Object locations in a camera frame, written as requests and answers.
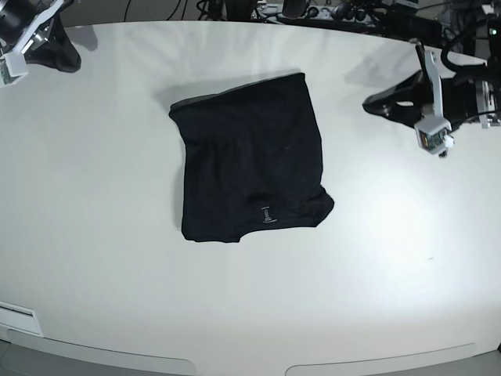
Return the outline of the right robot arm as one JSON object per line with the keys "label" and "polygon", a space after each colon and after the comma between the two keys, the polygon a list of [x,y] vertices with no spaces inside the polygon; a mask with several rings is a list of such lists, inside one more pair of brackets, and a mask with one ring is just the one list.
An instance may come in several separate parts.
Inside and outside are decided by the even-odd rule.
{"label": "right robot arm", "polygon": [[81,68],[60,14],[72,1],[1,2],[1,78],[11,85],[28,74],[29,64],[64,73]]}

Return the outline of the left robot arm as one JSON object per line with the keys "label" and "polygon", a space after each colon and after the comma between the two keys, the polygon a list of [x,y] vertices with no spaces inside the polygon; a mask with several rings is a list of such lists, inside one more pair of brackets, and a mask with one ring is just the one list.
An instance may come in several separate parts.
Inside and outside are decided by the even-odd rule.
{"label": "left robot arm", "polygon": [[[456,29],[443,43],[438,62],[452,72],[442,79],[445,119],[455,132],[461,125],[479,122],[484,128],[500,125],[500,2],[487,13],[475,1],[456,12]],[[363,110],[412,128],[433,114],[433,92],[426,72],[421,40],[415,39],[420,70],[389,89],[369,96]]]}

